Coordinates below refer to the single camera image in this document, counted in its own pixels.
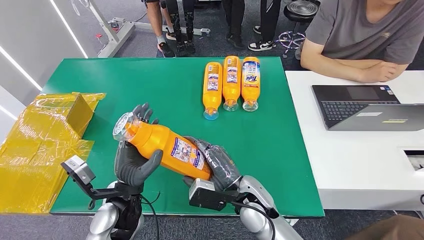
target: clear bottle cap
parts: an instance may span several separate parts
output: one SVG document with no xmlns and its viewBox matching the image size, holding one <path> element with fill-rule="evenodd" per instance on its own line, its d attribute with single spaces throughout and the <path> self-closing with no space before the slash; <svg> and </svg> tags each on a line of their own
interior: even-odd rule
<svg viewBox="0 0 424 240">
<path fill-rule="evenodd" d="M 223 108 L 227 110 L 228 112 L 234 112 L 239 108 L 239 103 L 236 100 L 228 99 L 223 104 Z"/>
<path fill-rule="evenodd" d="M 258 102 L 255 100 L 247 100 L 243 103 L 243 109 L 248 112 L 253 112 L 259 107 Z"/>
<path fill-rule="evenodd" d="M 132 139 L 140 126 L 140 121 L 133 112 L 124 113 L 116 122 L 113 128 L 113 138 L 118 141 L 128 141 Z"/>
<path fill-rule="evenodd" d="M 207 120 L 215 120 L 220 116 L 220 113 L 215 108 L 209 107 L 203 113 L 203 116 Z"/>
</svg>

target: gray carpet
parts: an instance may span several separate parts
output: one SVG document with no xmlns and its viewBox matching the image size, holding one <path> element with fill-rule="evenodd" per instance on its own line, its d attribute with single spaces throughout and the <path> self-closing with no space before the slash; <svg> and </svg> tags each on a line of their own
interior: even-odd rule
<svg viewBox="0 0 424 240">
<path fill-rule="evenodd" d="M 242 38 L 245 44 L 260 39 L 252 27 L 258 25 L 259 1 L 245 0 L 246 11 L 243 21 Z M 145 6 L 139 0 L 97 0 L 101 12 L 106 19 L 124 17 L 134 21 L 145 12 Z M 101 33 L 96 19 L 86 9 L 80 7 L 81 28 L 86 32 L 93 47 L 102 48 L 95 35 Z M 194 19 L 195 28 L 209 28 L 209 36 L 196 36 L 196 57 L 237 56 L 282 56 L 284 49 L 276 48 L 264 52 L 248 50 L 238 51 L 229 45 L 224 36 L 227 24 L 224 11 L 211 4 L 205 9 L 197 9 Z M 283 7 L 277 25 L 277 33 L 293 28 L 293 23 L 283 15 Z M 159 55 L 156 48 L 156 37 L 152 32 L 137 30 L 122 46 L 116 57 L 155 57 Z M 284 69 L 302 70 L 299 61 L 293 58 L 293 52 L 281 59 Z M 424 69 L 424 44 L 421 45 L 409 70 Z M 400 212 L 416 217 L 414 212 Z M 341 240 L 378 220 L 394 215 L 393 211 L 370 210 L 326 210 L 326 217 L 317 219 L 301 219 L 294 228 L 305 240 Z M 38 215 L 0 215 L 0 240 L 83 240 L 87 235 L 91 218 L 88 216 L 38 216 Z M 137 236 L 138 240 L 154 240 L 155 222 L 147 217 L 145 230 Z M 162 240 L 253 240 L 238 218 L 194 218 L 194 217 L 159 217 L 160 239 Z"/>
</svg>

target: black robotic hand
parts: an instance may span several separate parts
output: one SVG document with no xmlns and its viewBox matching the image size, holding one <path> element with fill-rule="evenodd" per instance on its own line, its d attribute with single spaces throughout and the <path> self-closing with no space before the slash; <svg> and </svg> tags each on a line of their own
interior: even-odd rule
<svg viewBox="0 0 424 240">
<path fill-rule="evenodd" d="M 149 104 L 138 105 L 132 111 L 134 115 L 145 123 L 148 123 L 153 111 Z M 151 124 L 158 124 L 155 119 Z M 128 141 L 120 141 L 116 151 L 114 171 L 118 180 L 130 185 L 141 186 L 145 180 L 158 168 L 161 163 L 163 151 L 157 149 L 150 159 L 143 157 L 137 148 Z"/>
<path fill-rule="evenodd" d="M 229 189 L 242 177 L 230 155 L 222 146 L 212 145 L 207 141 L 196 139 L 192 136 L 185 136 L 185 138 L 203 154 L 205 161 L 212 170 L 213 174 L 210 181 L 214 183 L 216 190 L 224 191 Z M 183 181 L 186 185 L 191 186 L 194 179 L 184 176 Z"/>
</svg>

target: chair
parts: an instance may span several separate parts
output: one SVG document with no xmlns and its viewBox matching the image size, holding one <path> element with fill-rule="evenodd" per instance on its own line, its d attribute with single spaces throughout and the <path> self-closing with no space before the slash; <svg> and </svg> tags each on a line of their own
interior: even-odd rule
<svg viewBox="0 0 424 240">
<path fill-rule="evenodd" d="M 287 58 L 286 54 L 290 49 L 298 49 L 301 46 L 306 37 L 298 32 L 299 27 L 312 22 L 320 4 L 318 0 L 293 0 L 285 6 L 285 17 L 296 24 L 293 31 L 283 32 L 278 37 L 278 41 L 286 48 L 283 58 Z"/>
</svg>

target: green table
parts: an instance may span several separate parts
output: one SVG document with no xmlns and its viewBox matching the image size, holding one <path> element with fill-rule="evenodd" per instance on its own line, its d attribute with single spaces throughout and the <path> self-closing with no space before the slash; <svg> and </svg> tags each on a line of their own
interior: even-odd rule
<svg viewBox="0 0 424 240">
<path fill-rule="evenodd" d="M 243 175 L 257 178 L 271 193 L 278 211 L 286 216 L 322 217 L 324 211 L 279 57 L 261 57 L 259 109 L 226 112 L 217 120 L 204 119 L 202 87 L 208 62 L 204 58 L 64 59 L 43 88 L 44 93 L 107 93 L 83 136 L 95 141 L 87 163 L 96 175 L 95 188 L 116 180 L 112 138 L 118 118 L 137 104 L 149 102 L 153 118 L 180 135 L 191 135 L 221 145 Z M 145 182 L 143 195 L 153 200 L 159 214 L 233 215 L 189 205 L 182 176 L 159 167 Z M 89 213 L 90 199 L 68 179 L 51 213 Z"/>
</svg>

